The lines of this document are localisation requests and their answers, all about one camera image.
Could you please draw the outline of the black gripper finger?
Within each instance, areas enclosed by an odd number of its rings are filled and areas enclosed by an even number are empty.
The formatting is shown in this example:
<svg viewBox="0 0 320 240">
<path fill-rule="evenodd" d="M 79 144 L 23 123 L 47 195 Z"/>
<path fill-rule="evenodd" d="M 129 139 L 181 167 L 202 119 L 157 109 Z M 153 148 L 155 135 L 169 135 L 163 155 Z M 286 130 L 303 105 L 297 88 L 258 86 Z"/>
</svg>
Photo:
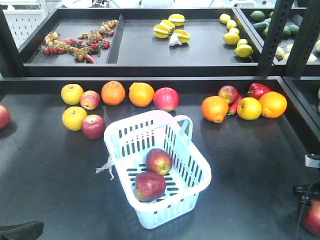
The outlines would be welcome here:
<svg viewBox="0 0 320 240">
<path fill-rule="evenodd" d="M 1 240 L 37 240 L 43 233 L 44 223 L 39 220 L 0 227 Z"/>
</svg>

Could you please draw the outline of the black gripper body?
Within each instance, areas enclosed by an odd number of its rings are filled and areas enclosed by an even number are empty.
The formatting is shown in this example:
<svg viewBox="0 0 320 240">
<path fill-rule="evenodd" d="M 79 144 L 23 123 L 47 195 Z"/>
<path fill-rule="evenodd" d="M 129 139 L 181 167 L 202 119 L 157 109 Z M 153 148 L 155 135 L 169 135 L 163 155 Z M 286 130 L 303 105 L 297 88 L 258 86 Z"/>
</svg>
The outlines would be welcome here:
<svg viewBox="0 0 320 240">
<path fill-rule="evenodd" d="M 305 206 L 311 207 L 311 200 L 320 200 L 320 184 L 304 184 L 304 185 L 294 185 L 292 188 L 292 194 L 294 197 L 298 197 L 301 203 Z"/>
</svg>

